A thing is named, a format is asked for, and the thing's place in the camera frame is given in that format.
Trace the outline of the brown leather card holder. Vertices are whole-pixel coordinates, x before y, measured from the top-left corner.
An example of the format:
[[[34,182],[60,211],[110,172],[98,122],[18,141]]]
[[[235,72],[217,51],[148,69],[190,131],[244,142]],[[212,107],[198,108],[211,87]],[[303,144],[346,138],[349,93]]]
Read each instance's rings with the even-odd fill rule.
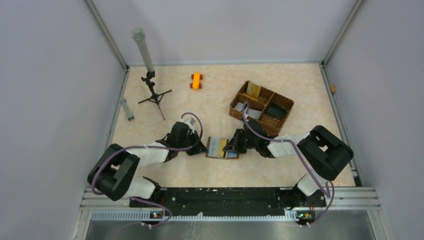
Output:
[[[223,137],[209,136],[207,140],[206,158],[221,159],[221,160],[236,160],[240,155],[234,151],[224,151],[224,147],[229,143],[229,140]]]

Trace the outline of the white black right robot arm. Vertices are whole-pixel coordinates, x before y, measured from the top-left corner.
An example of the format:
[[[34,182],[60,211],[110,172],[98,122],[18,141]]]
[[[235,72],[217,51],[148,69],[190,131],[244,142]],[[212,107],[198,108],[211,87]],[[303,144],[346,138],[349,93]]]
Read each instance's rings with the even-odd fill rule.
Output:
[[[299,206],[307,206],[317,190],[327,195],[324,185],[334,181],[354,157],[351,147],[322,125],[303,134],[268,135],[258,121],[248,120],[222,150],[245,154],[249,149],[264,158],[300,159],[307,173],[293,188],[293,200]]]

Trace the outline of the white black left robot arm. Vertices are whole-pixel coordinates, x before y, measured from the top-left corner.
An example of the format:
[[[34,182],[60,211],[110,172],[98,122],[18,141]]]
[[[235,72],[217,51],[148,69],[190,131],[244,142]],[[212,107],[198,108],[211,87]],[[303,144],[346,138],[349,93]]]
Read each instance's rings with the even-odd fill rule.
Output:
[[[139,197],[149,207],[160,202],[159,184],[148,177],[138,178],[142,167],[166,163],[180,152],[189,156],[207,151],[201,136],[194,130],[194,118],[177,121],[164,138],[134,148],[111,144],[89,172],[87,182],[96,195],[105,195],[112,201],[123,197]]]

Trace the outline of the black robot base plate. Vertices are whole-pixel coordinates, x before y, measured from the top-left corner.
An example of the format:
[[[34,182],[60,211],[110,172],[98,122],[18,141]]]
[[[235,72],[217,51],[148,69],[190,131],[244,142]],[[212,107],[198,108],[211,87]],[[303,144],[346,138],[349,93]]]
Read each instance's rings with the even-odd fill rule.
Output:
[[[177,217],[283,216],[294,208],[311,210],[327,205],[320,191],[305,196],[300,190],[281,187],[168,187],[156,191],[149,201]]]

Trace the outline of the gold credit card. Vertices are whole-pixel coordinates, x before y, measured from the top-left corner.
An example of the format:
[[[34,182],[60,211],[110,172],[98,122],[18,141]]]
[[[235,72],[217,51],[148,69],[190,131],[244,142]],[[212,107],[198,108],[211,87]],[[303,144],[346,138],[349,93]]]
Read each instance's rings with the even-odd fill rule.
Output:
[[[221,159],[227,158],[227,152],[223,150],[225,146],[227,145],[227,143],[228,143],[228,139],[226,138],[219,139],[217,144],[217,149],[216,149],[216,155],[218,158],[221,158]]]
[[[249,96],[250,98],[258,100],[261,90],[262,90],[261,85],[257,85],[254,82],[249,81],[247,84],[245,94]]]

